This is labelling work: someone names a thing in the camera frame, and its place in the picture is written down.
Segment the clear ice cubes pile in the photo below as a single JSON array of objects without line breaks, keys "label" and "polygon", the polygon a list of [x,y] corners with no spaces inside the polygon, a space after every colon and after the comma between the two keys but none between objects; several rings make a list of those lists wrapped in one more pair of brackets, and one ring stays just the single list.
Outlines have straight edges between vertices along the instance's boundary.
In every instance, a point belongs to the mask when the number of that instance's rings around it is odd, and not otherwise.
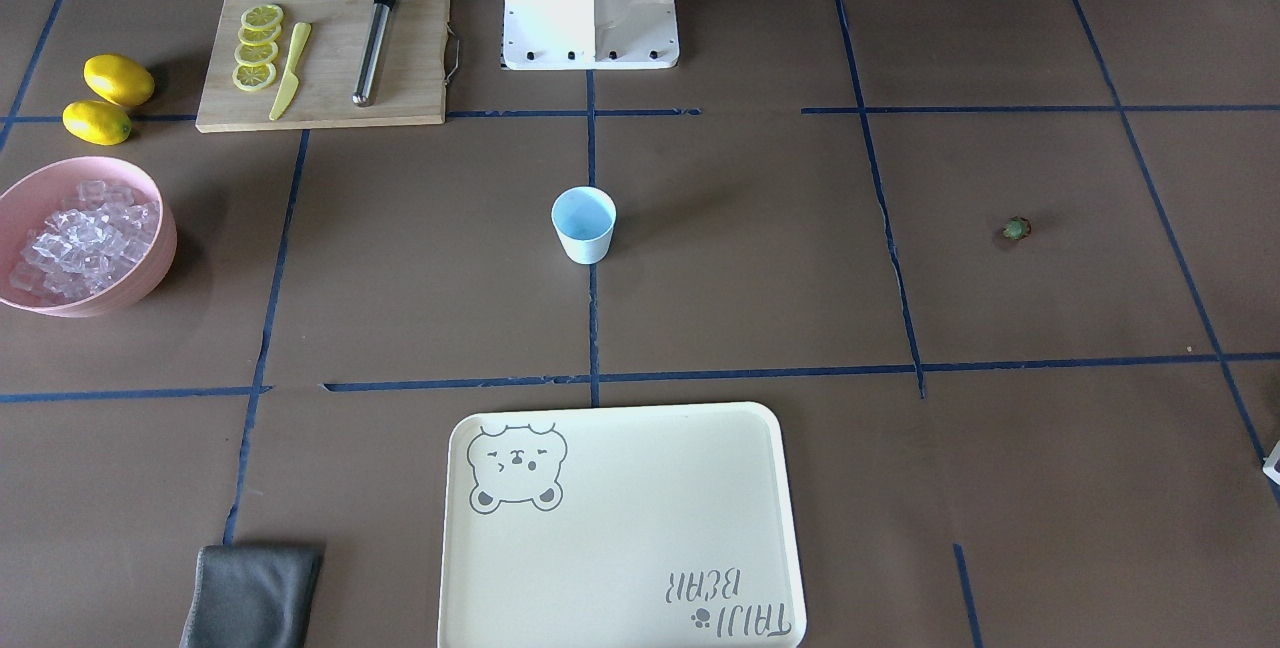
[{"label": "clear ice cubes pile", "polygon": [[37,305],[79,302],[114,287],[154,246],[160,204],[125,184],[83,181],[26,232],[12,288]]}]

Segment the light blue plastic cup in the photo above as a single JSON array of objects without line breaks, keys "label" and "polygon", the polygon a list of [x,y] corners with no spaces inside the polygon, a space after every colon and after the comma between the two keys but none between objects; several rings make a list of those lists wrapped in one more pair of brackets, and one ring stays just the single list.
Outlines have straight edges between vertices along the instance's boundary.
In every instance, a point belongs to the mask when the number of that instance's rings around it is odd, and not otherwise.
[{"label": "light blue plastic cup", "polygon": [[604,191],[577,186],[559,193],[550,207],[550,220],[568,260],[590,266],[609,251],[617,210]]}]

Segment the cream bear serving tray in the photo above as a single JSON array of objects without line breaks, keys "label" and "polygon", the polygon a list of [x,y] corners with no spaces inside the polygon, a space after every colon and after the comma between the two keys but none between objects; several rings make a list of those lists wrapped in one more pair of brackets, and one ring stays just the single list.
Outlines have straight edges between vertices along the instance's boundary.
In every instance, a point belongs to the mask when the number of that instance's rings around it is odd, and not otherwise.
[{"label": "cream bear serving tray", "polygon": [[805,634],[785,444],[764,405],[454,426],[439,647],[797,647]]}]

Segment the wooden cutting board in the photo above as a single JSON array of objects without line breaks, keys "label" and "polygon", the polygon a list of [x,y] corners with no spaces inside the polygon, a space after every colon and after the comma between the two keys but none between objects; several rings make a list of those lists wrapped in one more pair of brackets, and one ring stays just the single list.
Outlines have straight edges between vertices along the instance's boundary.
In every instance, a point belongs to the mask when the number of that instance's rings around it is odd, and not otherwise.
[{"label": "wooden cutting board", "polygon": [[[285,65],[297,22],[311,24],[297,74],[300,88],[276,120],[276,86],[246,92],[233,85],[241,15],[275,4],[284,12],[278,38]],[[372,102],[352,100],[374,0],[224,0],[195,126],[202,133],[440,124],[445,117],[445,47],[451,0],[397,0],[379,53]]]}]

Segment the red strawberry on table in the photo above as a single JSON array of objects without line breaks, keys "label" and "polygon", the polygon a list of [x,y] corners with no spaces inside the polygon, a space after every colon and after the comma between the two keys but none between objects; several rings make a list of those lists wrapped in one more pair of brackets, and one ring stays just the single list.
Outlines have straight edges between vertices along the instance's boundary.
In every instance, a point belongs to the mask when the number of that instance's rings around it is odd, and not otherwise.
[{"label": "red strawberry on table", "polygon": [[1024,241],[1032,234],[1033,225],[1023,216],[1010,218],[1001,228],[1001,237],[1006,241]]}]

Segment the yellow plastic knife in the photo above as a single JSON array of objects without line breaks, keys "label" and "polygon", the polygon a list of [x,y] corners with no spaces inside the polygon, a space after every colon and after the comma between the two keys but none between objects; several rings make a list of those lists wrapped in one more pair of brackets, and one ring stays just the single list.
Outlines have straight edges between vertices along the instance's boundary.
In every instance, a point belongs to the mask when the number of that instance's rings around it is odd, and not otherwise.
[{"label": "yellow plastic knife", "polygon": [[311,32],[312,26],[307,22],[298,22],[292,28],[284,70],[280,76],[280,85],[278,87],[276,96],[268,114],[269,120],[279,120],[296,97],[300,88],[300,77],[297,70]]}]

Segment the lemon slice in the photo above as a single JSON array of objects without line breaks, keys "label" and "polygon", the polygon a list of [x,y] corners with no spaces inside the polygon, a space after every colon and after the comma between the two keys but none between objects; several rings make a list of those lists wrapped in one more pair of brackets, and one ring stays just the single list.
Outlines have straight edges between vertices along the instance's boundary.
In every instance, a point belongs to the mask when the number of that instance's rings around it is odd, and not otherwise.
[{"label": "lemon slice", "polygon": [[242,29],[257,29],[257,32],[275,29],[283,22],[284,15],[284,10],[279,5],[260,4],[248,6],[239,15],[239,24]]},{"label": "lemon slice", "polygon": [[237,37],[239,38],[241,45],[256,47],[256,46],[265,46],[274,44],[276,38],[279,38],[280,33],[282,33],[280,24],[275,24],[268,28],[241,27],[241,29],[238,29]]},{"label": "lemon slice", "polygon": [[275,83],[276,67],[274,63],[260,63],[253,65],[237,64],[232,73],[232,85],[239,91],[253,93],[262,91]]},{"label": "lemon slice", "polygon": [[275,61],[279,47],[275,41],[260,45],[239,44],[236,47],[234,59],[238,67],[265,67]]}]

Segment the grey folded cloth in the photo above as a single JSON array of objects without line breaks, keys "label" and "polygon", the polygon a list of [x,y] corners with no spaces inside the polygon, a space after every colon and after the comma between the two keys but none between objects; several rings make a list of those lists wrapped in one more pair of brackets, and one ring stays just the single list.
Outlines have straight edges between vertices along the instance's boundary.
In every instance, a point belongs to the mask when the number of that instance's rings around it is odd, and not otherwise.
[{"label": "grey folded cloth", "polygon": [[323,560],[317,546],[205,546],[179,645],[305,645]]}]

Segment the pink bowl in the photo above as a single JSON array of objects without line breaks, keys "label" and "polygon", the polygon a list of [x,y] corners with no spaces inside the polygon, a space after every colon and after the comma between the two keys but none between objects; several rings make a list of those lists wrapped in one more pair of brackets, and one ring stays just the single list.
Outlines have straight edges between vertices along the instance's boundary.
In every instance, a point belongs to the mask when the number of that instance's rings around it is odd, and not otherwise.
[{"label": "pink bowl", "polygon": [[[119,280],[99,295],[54,304],[14,287],[9,275],[19,263],[19,239],[46,218],[81,181],[115,181],[141,197],[157,202],[157,234],[142,257]],[[1,301],[14,309],[56,318],[96,318],[141,301],[169,273],[177,251],[177,223],[155,181],[122,159],[81,156],[52,163],[18,181],[1,197]]]}]

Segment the yellow lemon upper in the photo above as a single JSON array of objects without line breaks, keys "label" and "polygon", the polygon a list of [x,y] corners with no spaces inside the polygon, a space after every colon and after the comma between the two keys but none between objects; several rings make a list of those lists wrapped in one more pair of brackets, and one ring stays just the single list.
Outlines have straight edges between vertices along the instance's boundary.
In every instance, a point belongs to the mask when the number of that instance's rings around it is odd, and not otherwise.
[{"label": "yellow lemon upper", "polygon": [[120,54],[100,54],[87,59],[82,76],[100,99],[124,109],[134,109],[150,101],[156,87],[150,70]]}]

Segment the yellow lemon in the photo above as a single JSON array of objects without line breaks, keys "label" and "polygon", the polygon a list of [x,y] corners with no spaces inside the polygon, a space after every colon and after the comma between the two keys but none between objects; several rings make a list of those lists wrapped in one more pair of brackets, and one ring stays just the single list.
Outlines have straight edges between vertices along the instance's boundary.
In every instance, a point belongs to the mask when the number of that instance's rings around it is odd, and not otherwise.
[{"label": "yellow lemon", "polygon": [[82,76],[100,99],[124,109],[134,109],[150,101],[156,87],[150,70],[120,54],[100,54],[87,59]]},{"label": "yellow lemon", "polygon": [[76,138],[97,146],[120,145],[133,132],[133,120],[127,111],[101,100],[68,104],[61,111],[61,124]]}]

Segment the yellow lemon lower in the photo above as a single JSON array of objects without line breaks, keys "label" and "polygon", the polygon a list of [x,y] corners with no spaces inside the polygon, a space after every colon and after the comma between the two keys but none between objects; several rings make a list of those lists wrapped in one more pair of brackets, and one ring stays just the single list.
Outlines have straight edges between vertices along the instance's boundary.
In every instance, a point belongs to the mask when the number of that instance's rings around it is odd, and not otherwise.
[{"label": "yellow lemon lower", "polygon": [[76,138],[97,146],[120,145],[133,132],[133,120],[127,111],[101,100],[68,104],[61,111],[61,124]]}]

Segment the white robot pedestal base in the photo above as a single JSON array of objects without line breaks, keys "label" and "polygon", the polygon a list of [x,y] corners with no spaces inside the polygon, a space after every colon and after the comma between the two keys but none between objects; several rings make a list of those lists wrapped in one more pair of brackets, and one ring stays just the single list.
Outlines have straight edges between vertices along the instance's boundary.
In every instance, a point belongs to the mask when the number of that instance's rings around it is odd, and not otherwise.
[{"label": "white robot pedestal base", "polygon": [[680,55],[675,0],[504,0],[507,70],[663,70]]}]

